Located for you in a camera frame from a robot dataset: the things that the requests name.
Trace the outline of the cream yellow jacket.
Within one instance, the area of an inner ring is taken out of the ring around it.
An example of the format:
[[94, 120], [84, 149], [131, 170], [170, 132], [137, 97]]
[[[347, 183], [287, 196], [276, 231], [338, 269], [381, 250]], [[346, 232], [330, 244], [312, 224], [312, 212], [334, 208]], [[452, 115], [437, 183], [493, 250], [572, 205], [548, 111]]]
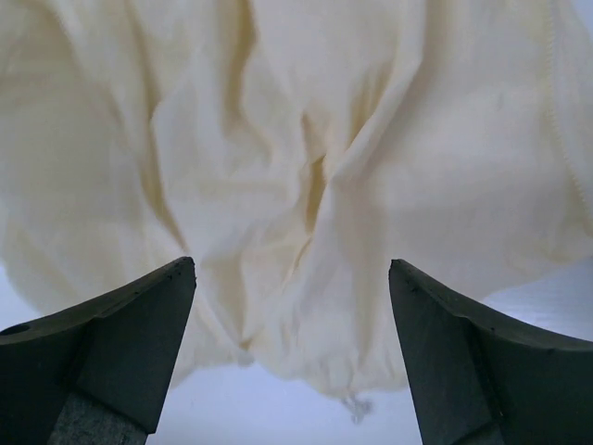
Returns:
[[56, 312], [181, 256], [174, 372], [404, 384], [394, 259], [481, 299], [592, 254], [569, 1], [5, 1], [1, 260]]

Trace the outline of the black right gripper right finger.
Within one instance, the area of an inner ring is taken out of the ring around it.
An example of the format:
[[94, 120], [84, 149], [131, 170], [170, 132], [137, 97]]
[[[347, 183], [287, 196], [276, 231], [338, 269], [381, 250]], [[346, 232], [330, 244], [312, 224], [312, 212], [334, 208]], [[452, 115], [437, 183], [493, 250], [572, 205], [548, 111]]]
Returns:
[[388, 281], [423, 443], [591, 443], [591, 342], [493, 310], [403, 260]]

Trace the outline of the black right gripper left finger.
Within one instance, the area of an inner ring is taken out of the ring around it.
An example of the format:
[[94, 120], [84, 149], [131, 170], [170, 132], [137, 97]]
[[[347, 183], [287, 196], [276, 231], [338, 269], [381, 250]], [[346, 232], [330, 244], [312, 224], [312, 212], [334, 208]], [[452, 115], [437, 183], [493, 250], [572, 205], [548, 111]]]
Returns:
[[182, 257], [1, 332], [4, 444], [144, 444], [158, 427], [196, 291]]

